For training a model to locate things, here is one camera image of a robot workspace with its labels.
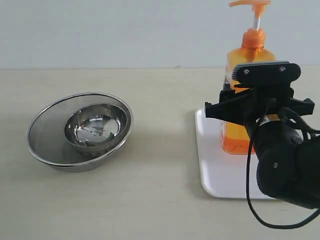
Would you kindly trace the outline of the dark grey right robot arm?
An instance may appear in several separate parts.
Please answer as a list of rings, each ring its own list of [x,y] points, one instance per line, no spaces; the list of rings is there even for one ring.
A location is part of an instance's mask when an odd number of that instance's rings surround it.
[[[258,159],[259,190],[307,209],[320,206],[320,132],[303,116],[314,102],[297,100],[289,85],[224,89],[219,102],[204,104],[207,118],[243,126]]]

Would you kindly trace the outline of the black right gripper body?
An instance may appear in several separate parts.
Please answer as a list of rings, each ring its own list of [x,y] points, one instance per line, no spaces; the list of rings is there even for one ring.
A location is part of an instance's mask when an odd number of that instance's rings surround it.
[[[300,115],[290,109],[290,99],[294,99],[294,90],[289,84],[258,86],[235,93],[230,87],[223,85],[219,93],[219,102],[228,100],[249,100],[250,112],[245,117],[243,127],[250,123],[262,121],[267,115],[275,115],[290,126],[299,122]]]

